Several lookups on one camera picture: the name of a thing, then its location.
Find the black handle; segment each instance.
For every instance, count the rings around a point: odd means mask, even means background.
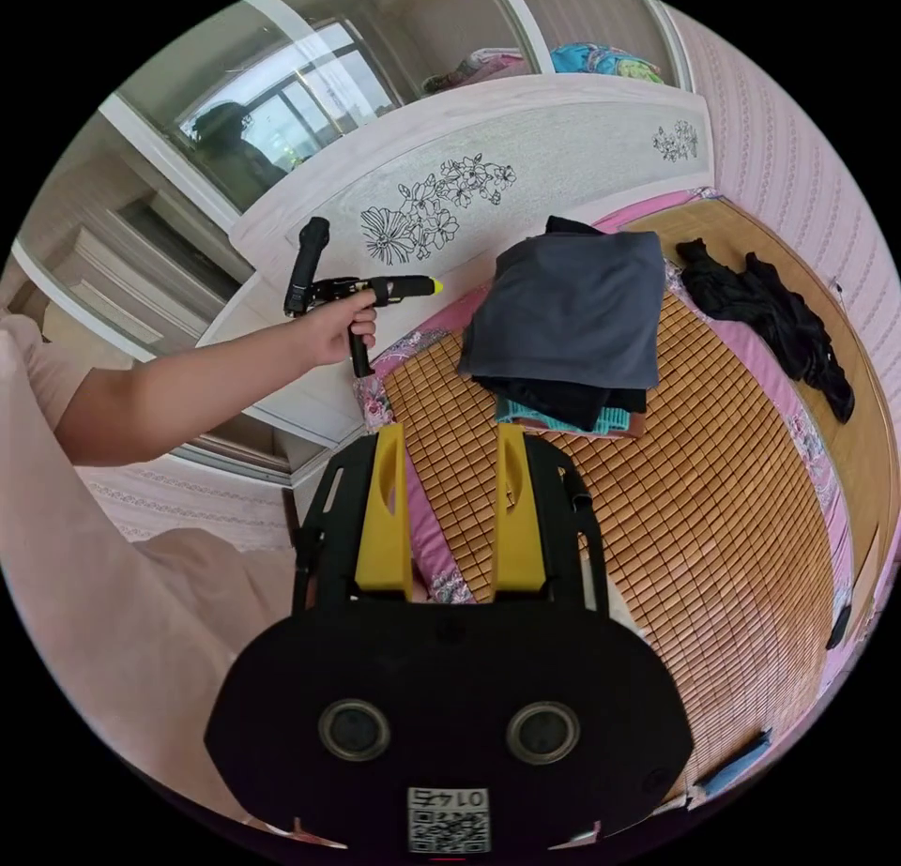
[[[310,306],[313,276],[322,251],[328,246],[328,240],[328,219],[313,216],[301,229],[298,258],[294,262],[288,291],[284,296],[285,315],[303,315]]]
[[[435,281],[427,275],[390,275],[392,298],[405,296],[431,296],[435,293]]]
[[[375,375],[373,367],[369,364],[369,351],[366,349],[362,337],[354,334],[350,328],[347,330],[347,337],[350,339],[350,358],[354,363],[354,375],[357,378]]]

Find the flower drawing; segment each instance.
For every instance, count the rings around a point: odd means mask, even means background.
[[[402,212],[371,206],[361,214],[366,249],[383,263],[409,262],[416,248],[413,227]]]
[[[453,188],[450,191],[450,201],[455,206],[469,209],[469,204],[472,203],[472,194],[466,188]]]
[[[407,263],[415,254],[428,259],[443,250],[460,230],[450,206],[469,209],[479,196],[498,206],[502,191],[516,181],[510,165],[484,162],[482,153],[442,162],[438,171],[412,186],[399,184],[402,202],[397,209],[371,206],[361,213],[362,232],[369,254],[388,266]]]
[[[496,165],[492,178],[499,190],[506,190],[516,180],[516,172],[509,165]]]
[[[676,122],[669,133],[664,131],[663,127],[657,128],[653,142],[654,149],[659,150],[668,162],[687,160],[689,156],[697,159],[697,130],[684,119]]]

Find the bamboo mat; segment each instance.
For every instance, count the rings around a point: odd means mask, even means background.
[[[459,333],[385,381],[410,457],[477,600],[488,596],[494,398],[456,374]],[[547,433],[594,496],[607,568],[675,678],[695,737],[683,782],[817,696],[832,563],[817,498],[754,377],[666,295],[639,440]]]

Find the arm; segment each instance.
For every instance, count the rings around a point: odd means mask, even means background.
[[[93,370],[59,421],[75,465],[146,463],[233,418],[318,365],[350,355],[347,327],[372,346],[375,294],[365,291],[234,341]]]

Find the bed headboard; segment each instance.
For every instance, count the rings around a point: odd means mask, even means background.
[[[267,285],[270,309],[311,216],[331,222],[318,278],[440,278],[443,294],[379,314],[377,355],[490,279],[497,254],[541,233],[549,215],[597,220],[714,185],[704,98],[605,75],[526,75],[419,100],[348,134],[280,181],[229,236],[259,273],[254,292]],[[335,375],[349,382],[349,370]]]

